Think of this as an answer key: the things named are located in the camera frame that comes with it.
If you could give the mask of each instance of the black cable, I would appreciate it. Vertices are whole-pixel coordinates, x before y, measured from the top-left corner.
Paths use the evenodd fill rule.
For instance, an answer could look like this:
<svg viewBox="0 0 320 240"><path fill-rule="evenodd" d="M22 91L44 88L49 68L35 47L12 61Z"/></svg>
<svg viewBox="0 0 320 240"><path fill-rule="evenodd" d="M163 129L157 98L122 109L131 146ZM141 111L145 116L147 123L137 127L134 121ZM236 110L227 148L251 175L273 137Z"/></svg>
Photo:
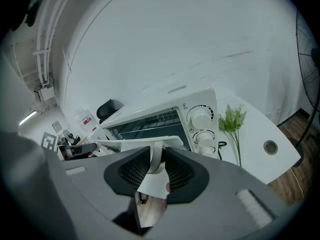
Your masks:
<svg viewBox="0 0 320 240"><path fill-rule="evenodd" d="M220 160L222 160L219 149L218 149L218 155L219 155Z"/></svg>
<svg viewBox="0 0 320 240"><path fill-rule="evenodd" d="M222 157L221 157L219 149L221 149L222 147L224 147L226 145L227 145L227 143L225 141L219 141L218 142L218 155L219 155L220 160L222 160Z"/></svg>

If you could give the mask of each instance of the gray surface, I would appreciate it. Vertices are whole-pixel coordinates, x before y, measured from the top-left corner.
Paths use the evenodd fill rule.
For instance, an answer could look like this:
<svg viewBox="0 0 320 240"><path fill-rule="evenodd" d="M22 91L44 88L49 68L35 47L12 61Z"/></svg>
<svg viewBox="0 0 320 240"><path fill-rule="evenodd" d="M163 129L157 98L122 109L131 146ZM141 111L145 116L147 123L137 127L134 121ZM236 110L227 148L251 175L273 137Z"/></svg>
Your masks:
<svg viewBox="0 0 320 240"><path fill-rule="evenodd" d="M286 210L279 197L242 168L197 153L173 150L202 164L209 172L209 184L193 202L168 205L147 238L231 240L255 232L257 226L236 196L243 189L253 191L276 216Z"/></svg>
<svg viewBox="0 0 320 240"><path fill-rule="evenodd" d="M122 153L123 156L131 154L131 150L128 152ZM130 197L123 197L120 198L119 202L117 201L118 196L116 196L115 201L112 202L114 193L110 193L110 196L104 196L103 198L109 200L110 202L107 203L107 208L104 207L97 208L97 204L105 204L104 201L101 203L97 197L93 197L93 193L91 196L87 198L86 194L88 193L87 190L82 193L83 187L78 187L73 184L73 181L70 176L67 176L65 173L65 169L71 169L78 166L84 166L88 170L93 168L94 164L97 164L94 159L99 159L103 157L96 157L96 158L87 158L82 160L75 160L75 161L59 161L58 156L54 152L46 152L46 157L48 159L49 170L51 174L52 181L54 182L55 188L58 192L62 203L64 204L75 228L77 233L78 239L91 239L91 240L105 240L105 239L140 239L134 233L130 231L124 230L118 225L114 224L110 221L110 217L112 215L105 216L105 212L108 210L110 214L115 214L117 211L125 211L129 205ZM110 163L121 159L120 157L110 157ZM101 181L104 181L103 174L100 175ZM84 185L86 186L87 183L90 183L90 180L87 179L84 181Z"/></svg>
<svg viewBox="0 0 320 240"><path fill-rule="evenodd" d="M130 197L116 195L103 176L109 164L135 150L61 162L55 152L40 148L29 139L14 134L0 137L4 183L30 221L46 234L68 240L140 239L110 221L127 210ZM278 216L286 211L286 206L267 186L234 164L175 150L201 163L208 170L210 181L192 203L168 205L164 216L146 238L238 239L247 236L252 239L280 230L279 223L272 222L262 231L256 231L252 218L235 195L239 190L250 189ZM65 173L79 166L86 171L72 176ZM279 225L284 226L292 214L275 221L282 219Z"/></svg>
<svg viewBox="0 0 320 240"><path fill-rule="evenodd" d="M84 167L85 171L70 175L75 187L103 216L113 220L129 206L130 197L116 194L104 179L105 169L112 163L121 160L141 148L100 157L62 162L65 170Z"/></svg>

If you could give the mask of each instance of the fluorescent light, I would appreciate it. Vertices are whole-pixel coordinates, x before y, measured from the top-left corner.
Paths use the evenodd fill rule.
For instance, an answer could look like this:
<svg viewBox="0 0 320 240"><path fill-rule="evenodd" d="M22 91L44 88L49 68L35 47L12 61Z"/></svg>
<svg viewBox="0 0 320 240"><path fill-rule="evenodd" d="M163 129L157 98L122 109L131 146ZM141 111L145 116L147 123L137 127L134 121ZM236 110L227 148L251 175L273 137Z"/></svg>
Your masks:
<svg viewBox="0 0 320 240"><path fill-rule="evenodd" d="M33 111L30 115L28 115L25 119L23 119L20 123L19 126L22 125L25 121L27 121L30 117L34 116L37 112Z"/></svg>

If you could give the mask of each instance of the oven control knob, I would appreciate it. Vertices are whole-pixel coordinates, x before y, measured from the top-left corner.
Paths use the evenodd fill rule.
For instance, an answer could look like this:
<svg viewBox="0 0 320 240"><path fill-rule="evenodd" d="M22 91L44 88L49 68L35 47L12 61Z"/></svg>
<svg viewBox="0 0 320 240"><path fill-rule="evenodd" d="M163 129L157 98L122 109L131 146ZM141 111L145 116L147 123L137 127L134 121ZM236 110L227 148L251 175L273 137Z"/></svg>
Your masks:
<svg viewBox="0 0 320 240"><path fill-rule="evenodd" d="M212 147L203 147L199 150L199 153L201 155L205 155L205 156L209 156L211 157L214 154L214 151L212 149Z"/></svg>
<svg viewBox="0 0 320 240"><path fill-rule="evenodd" d="M205 129L211 124L211 115L203 108L196 109L191 115L192 125L197 129Z"/></svg>
<svg viewBox="0 0 320 240"><path fill-rule="evenodd" d="M199 147L206 148L214 145L214 140L209 132L200 132L196 137Z"/></svg>

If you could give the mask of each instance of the white pipe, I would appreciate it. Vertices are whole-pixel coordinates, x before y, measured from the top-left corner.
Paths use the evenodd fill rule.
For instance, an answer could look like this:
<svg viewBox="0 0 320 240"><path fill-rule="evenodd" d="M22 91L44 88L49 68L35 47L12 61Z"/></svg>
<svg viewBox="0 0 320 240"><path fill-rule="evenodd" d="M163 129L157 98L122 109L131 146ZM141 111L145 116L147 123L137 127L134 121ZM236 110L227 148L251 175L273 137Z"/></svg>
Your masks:
<svg viewBox="0 0 320 240"><path fill-rule="evenodd" d="M41 35L43 32L45 18L46 18L46 14L48 13L48 8L49 8L50 2L51 2L51 0L44 0L44 5L43 5L42 11L41 11L39 25L38 25L38 29L37 29L37 33L36 33L36 51L37 52L40 51L40 49L41 49ZM42 70L41 70L40 54L36 55L36 65L37 65L37 69L38 69L40 83L43 87L44 86L44 79L43 79Z"/></svg>
<svg viewBox="0 0 320 240"><path fill-rule="evenodd" d="M62 3L62 0L57 0L54 4L54 7L52 9L52 13L49 19L49 23L47 26L47 31L45 33L45 40L44 40L44 49L47 50L49 48L49 36L50 36L50 32L52 31L52 25L54 23L54 19L55 16L57 14L57 11L59 9L60 4ZM43 75L44 75L44 81L45 84L48 85L49 81L48 81L48 77L49 77L49 64L47 63L47 53L43 54Z"/></svg>
<svg viewBox="0 0 320 240"><path fill-rule="evenodd" d="M51 34L50 34L50 39L49 39L49 45L48 45L48 48L51 48L51 44L52 44L52 40L54 39L54 34L55 34L55 31L56 31L56 27L57 27L57 24L58 24L58 20L61 16L61 13L62 11L64 10L66 4L67 4L68 0L64 0L60 9L59 9L59 12L58 12L58 15L57 17L55 18L54 20L54 24L53 24L53 28L52 28L52 31L51 31ZM46 68L48 69L48 75L49 75L49 58L50 58L50 52L48 52L48 55L47 55L47 60L46 60Z"/></svg>

